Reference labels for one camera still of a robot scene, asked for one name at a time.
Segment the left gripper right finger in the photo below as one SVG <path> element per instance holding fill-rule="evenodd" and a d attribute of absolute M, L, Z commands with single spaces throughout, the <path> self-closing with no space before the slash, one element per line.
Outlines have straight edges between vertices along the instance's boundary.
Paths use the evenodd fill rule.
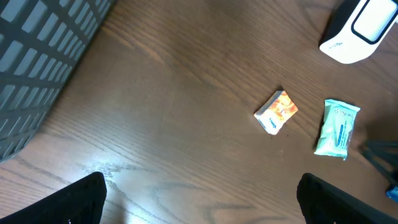
<path fill-rule="evenodd" d="M 393 218 L 311 173 L 297 186 L 297 200 L 307 223 L 397 224 Z"/>

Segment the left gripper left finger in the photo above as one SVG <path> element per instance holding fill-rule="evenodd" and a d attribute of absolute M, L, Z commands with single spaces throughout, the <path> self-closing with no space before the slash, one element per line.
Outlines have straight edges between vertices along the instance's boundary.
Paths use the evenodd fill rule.
<path fill-rule="evenodd" d="M 1 219 L 1 224 L 99 224 L 106 199 L 104 175 L 94 172 Z"/>

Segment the blue Oreo cookie pack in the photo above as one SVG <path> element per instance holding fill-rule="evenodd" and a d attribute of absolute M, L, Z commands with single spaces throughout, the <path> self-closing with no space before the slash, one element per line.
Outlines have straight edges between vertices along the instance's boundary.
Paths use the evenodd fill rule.
<path fill-rule="evenodd" d="M 386 195 L 388 198 L 395 201 L 395 203 L 398 203 L 398 186 L 390 185 L 386 190 Z"/>

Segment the teal green snack packet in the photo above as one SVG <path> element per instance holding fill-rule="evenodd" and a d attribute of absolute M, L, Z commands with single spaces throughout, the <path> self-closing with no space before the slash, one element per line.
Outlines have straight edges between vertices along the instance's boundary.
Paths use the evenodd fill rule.
<path fill-rule="evenodd" d="M 356 115 L 361 108 L 339 100 L 326 99 L 323 125 L 314 154 L 319 156 L 348 156 Z"/>

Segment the grey plastic mesh basket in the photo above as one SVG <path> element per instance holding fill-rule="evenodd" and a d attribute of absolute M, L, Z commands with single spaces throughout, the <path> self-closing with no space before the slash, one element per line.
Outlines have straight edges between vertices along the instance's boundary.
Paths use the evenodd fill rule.
<path fill-rule="evenodd" d="M 1 0 L 1 161 L 35 136 L 115 0 Z"/>

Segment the small orange snack box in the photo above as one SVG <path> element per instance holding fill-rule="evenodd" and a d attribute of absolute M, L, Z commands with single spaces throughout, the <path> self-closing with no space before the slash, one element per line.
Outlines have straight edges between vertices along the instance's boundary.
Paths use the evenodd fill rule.
<path fill-rule="evenodd" d="M 260 107 L 254 117 L 268 134 L 276 135 L 283 125 L 298 111 L 286 91 L 276 91 Z"/>

